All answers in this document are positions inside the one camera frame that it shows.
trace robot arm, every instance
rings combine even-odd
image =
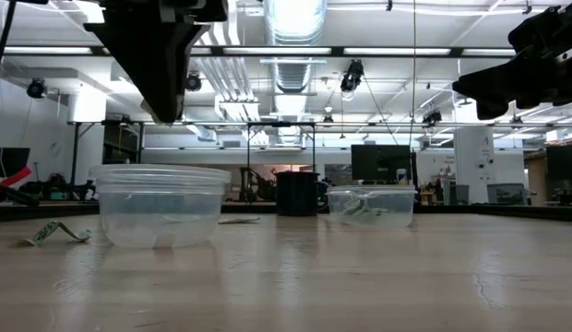
[[[190,49],[209,26],[227,19],[227,0],[101,0],[102,24],[85,24],[130,76],[156,122],[184,108]]]
[[[541,102],[572,102],[572,4],[552,6],[512,30],[509,43],[516,56],[509,62],[464,75],[452,89],[477,101],[480,120],[495,119],[516,101],[529,109]]]

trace transparent plastic tub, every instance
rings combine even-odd
[[[225,171],[167,165],[102,165],[89,173],[97,180],[106,236],[135,248],[206,241],[231,180]]]
[[[329,215],[350,224],[406,227],[413,217],[415,193],[415,188],[407,185],[330,187]]]

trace hanging camera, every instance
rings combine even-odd
[[[46,86],[44,85],[43,78],[33,78],[31,83],[28,85],[26,93],[33,99],[44,99],[46,98]]]
[[[202,80],[200,79],[200,73],[193,72],[187,75],[187,82],[185,84],[185,89],[190,92],[196,92],[202,89]]]
[[[361,60],[352,60],[341,80],[341,92],[354,92],[362,82],[363,65]]]

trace wire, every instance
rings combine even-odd
[[[343,135],[343,93],[341,93],[341,137],[340,138],[344,138],[345,136]]]
[[[409,127],[409,147],[413,139],[415,123],[415,85],[417,84],[417,0],[413,0],[413,92],[411,98],[411,125]]]
[[[9,0],[9,7],[7,9],[6,24],[3,27],[3,32],[1,33],[0,40],[0,67],[3,61],[3,54],[6,51],[7,37],[9,37],[9,31],[11,30],[11,24],[13,23],[13,17],[16,14],[17,0]]]
[[[385,118],[385,115],[382,114],[382,111],[380,111],[380,107],[378,106],[378,102],[376,101],[375,94],[372,93],[372,88],[370,88],[370,84],[368,83],[368,79],[366,78],[366,75],[363,75],[363,80],[364,80],[364,82],[366,82],[366,87],[368,87],[368,90],[370,91],[370,96],[372,96],[372,100],[375,102],[376,109],[378,110],[378,113],[380,113],[380,116],[382,117],[382,121],[387,126],[388,133],[391,135],[391,137],[393,137],[395,144],[398,145],[399,142],[397,142],[397,139],[395,138],[393,131],[390,130],[390,126],[388,126],[387,118]]]
[[[0,163],[1,163],[1,170],[3,171],[3,178],[7,178],[6,166],[3,164],[3,148],[0,150]]]

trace fluorescent light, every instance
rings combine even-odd
[[[516,55],[516,51],[511,49],[465,49],[462,55],[479,55],[479,56],[506,56]]]
[[[195,121],[194,125],[247,125],[246,122],[199,122]]]
[[[276,64],[289,64],[289,65],[326,65],[326,60],[315,59],[261,59],[259,63],[262,65],[276,65]]]
[[[331,54],[329,47],[225,47],[225,54]]]
[[[344,48],[343,53],[348,55],[448,55],[449,48],[393,48],[393,47],[371,47],[371,48]]]
[[[193,47],[192,51],[190,51],[190,54],[205,55],[205,54],[212,54],[212,51],[210,50],[209,47]]]
[[[19,47],[19,46],[7,46],[6,54],[88,54],[91,55],[91,49],[89,47]]]

